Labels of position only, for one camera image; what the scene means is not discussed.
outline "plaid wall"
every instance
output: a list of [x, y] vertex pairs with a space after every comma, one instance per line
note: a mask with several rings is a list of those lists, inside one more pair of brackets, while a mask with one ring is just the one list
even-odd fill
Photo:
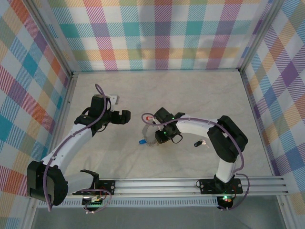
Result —
[[305, 228], [305, 0], [286, 0], [244, 80], [276, 175]]
[[46, 155], [68, 77], [21, 0], [0, 0], [0, 229], [24, 217], [26, 169]]
[[237, 68], [273, 0], [35, 2], [72, 69], [108, 71]]

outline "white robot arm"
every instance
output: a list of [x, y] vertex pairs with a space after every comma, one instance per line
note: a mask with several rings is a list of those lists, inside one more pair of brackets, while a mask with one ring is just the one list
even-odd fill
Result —
[[[181, 118], [189, 118], [189, 115], [183, 115]], [[208, 123], [203, 123], [199, 121], [192, 121], [192, 120], [182, 120], [178, 121], [176, 124], [178, 130], [181, 132], [181, 134], [189, 133], [194, 135], [199, 135], [202, 137], [209, 138], [208, 131], [211, 128], [211, 125]], [[216, 173], [216, 177], [220, 179], [224, 183], [228, 183], [231, 178], [233, 177], [233, 171], [235, 169], [235, 162], [226, 162], [220, 158], [219, 160], [219, 166]]]
[[176, 135], [183, 133], [195, 134], [210, 139], [220, 158], [218, 170], [214, 176], [214, 186], [219, 192], [226, 191], [233, 181], [235, 163], [239, 156], [235, 144], [242, 152], [248, 143], [247, 137], [237, 125], [225, 115], [218, 120], [205, 120], [206, 122], [202, 122], [202, 119], [192, 118], [185, 113], [177, 113], [174, 116], [163, 107], [153, 116], [155, 124], [163, 127], [155, 132], [155, 138], [159, 144], [168, 140], [173, 141]]
[[[109, 123], [123, 125], [129, 122], [131, 118], [130, 111], [123, 110], [122, 114], [115, 111], [115, 105], [118, 104], [118, 101], [118, 95], [111, 94], [106, 96], [106, 111], [98, 120], [104, 108], [104, 97], [102, 95], [92, 97], [91, 106], [76, 118], [74, 126], [62, 142], [40, 162], [32, 161], [28, 165], [28, 196], [46, 201], [42, 178], [49, 162], [51, 163], [47, 171], [46, 186], [52, 205], [61, 204], [68, 194], [85, 188], [95, 188], [96, 182], [99, 181], [97, 173], [88, 170], [81, 170], [71, 176], [64, 176], [64, 173], [74, 156], [96, 133], [103, 131]], [[82, 130], [96, 120], [98, 121], [90, 128]]]

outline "vent grille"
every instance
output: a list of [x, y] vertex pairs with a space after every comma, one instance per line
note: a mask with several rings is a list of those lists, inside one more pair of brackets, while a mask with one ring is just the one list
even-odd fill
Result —
[[[113, 198], [109, 207], [215, 207], [216, 197], [195, 197], [195, 198]], [[39, 208], [46, 208], [45, 202], [39, 202]], [[64, 200], [55, 208], [82, 207], [81, 199]]]

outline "white floor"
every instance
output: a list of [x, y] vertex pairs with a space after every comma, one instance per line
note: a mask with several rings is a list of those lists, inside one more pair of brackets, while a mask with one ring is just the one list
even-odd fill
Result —
[[270, 167], [238, 72], [111, 72], [79, 75], [65, 127], [65, 135], [97, 94], [98, 83], [106, 94], [118, 94], [118, 110], [132, 113], [126, 125], [111, 125], [97, 133], [77, 154], [66, 174], [89, 169], [103, 178], [207, 177], [218, 167], [213, 147], [193, 144], [200, 137], [184, 134], [182, 142], [149, 147], [139, 145], [144, 123], [141, 114], [164, 107], [199, 118], [227, 115], [249, 139], [244, 150], [249, 176], [269, 176]]

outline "metal mounting plate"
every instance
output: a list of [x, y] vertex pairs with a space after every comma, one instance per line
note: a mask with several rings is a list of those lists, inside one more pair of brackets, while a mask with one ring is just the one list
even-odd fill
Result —
[[234, 178], [230, 187], [225, 191], [220, 193], [218, 190], [215, 189], [215, 180], [214, 179], [200, 179], [199, 180], [199, 187], [201, 194], [242, 194], [243, 187], [242, 182], [238, 178]]
[[[100, 180], [96, 183], [95, 188], [101, 188], [106, 189], [107, 191], [111, 192], [112, 195], [114, 195], [115, 190], [115, 180]], [[72, 195], [73, 196], [92, 196], [94, 192], [75, 192]]]

